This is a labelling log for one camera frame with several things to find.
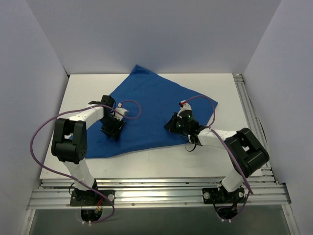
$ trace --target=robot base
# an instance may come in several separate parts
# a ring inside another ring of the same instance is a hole
[[[115,198],[115,190],[98,190],[103,195],[105,195],[107,198],[109,198],[114,203]],[[80,197],[77,196],[76,190],[72,192],[72,196],[70,199],[69,205],[71,207],[85,207],[85,206],[97,206],[98,201],[101,199],[101,197]],[[101,206],[110,206],[111,204],[107,200],[103,200]]]

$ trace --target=screw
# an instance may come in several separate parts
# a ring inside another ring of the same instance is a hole
[[[208,192],[205,192],[205,193],[203,194],[203,197],[204,197],[205,199],[209,199],[209,198],[210,198],[210,194],[209,194]]]
[[[110,201],[113,201],[113,200],[114,200],[114,195],[113,195],[113,194],[109,194],[109,195],[108,195],[108,199],[109,199]]]

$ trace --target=black mounting plate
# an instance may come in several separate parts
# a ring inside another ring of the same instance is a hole
[[[210,194],[210,198],[205,199],[204,194],[208,192]],[[222,198],[219,194],[218,188],[203,188],[202,189],[202,197],[203,197],[203,203],[204,204],[224,204],[224,203],[230,203],[233,204],[235,202],[238,202],[241,198],[239,196],[239,192],[242,192],[245,194],[244,188],[239,188],[236,190],[236,193],[228,198]]]
[[[102,193],[103,195],[105,195],[106,197],[109,197],[110,194],[112,194],[114,196],[115,199],[115,190],[98,190],[100,193]],[[71,207],[87,207],[87,206],[97,206],[98,200],[92,203],[86,203],[83,200],[77,200],[77,196],[76,196],[76,192],[73,191],[72,192],[72,196],[70,198],[70,203],[69,205]],[[110,206],[111,204],[104,199],[103,203],[101,204],[102,206]]]

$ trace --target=metal extrusion bar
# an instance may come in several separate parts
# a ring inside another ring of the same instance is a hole
[[[263,176],[251,176],[248,181],[253,184],[273,183],[275,179],[270,168],[262,168]],[[97,179],[99,187],[185,187],[217,185],[223,177],[173,178],[173,179]],[[69,188],[71,179],[43,180],[42,188]]]
[[[165,187],[165,188],[110,188],[115,190],[116,208],[164,208],[164,207],[207,207],[203,203],[204,187]],[[284,185],[264,184],[252,186],[254,194],[248,205],[288,204],[288,192]],[[28,209],[93,209],[90,207],[70,207],[68,189],[35,189],[32,192]]]

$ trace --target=gray floor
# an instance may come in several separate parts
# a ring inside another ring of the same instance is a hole
[[[232,223],[213,208],[117,209],[106,222],[82,226],[78,210],[37,210],[31,235],[289,235],[281,206],[248,206]]]

